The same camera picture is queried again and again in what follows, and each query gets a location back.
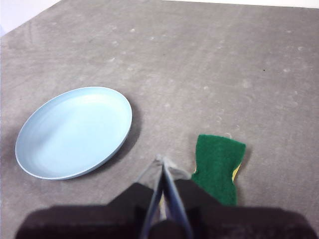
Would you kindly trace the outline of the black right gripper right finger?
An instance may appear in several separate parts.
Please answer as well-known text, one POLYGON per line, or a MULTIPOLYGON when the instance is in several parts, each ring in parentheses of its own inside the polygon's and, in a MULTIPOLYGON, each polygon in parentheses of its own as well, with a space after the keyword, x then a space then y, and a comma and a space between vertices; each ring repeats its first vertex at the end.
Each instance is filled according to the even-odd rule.
POLYGON ((225 206, 195 184, 190 174, 163 161, 196 239, 315 239, 307 219, 269 207, 225 206))

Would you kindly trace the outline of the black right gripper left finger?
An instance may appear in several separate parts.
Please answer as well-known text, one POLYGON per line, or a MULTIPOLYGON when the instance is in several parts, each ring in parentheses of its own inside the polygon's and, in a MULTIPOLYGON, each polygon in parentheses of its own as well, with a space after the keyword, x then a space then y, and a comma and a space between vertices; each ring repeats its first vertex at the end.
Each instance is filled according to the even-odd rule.
POLYGON ((31 212, 19 227, 17 239, 136 239, 150 208, 162 172, 157 156, 111 202, 101 205, 56 205, 31 212))

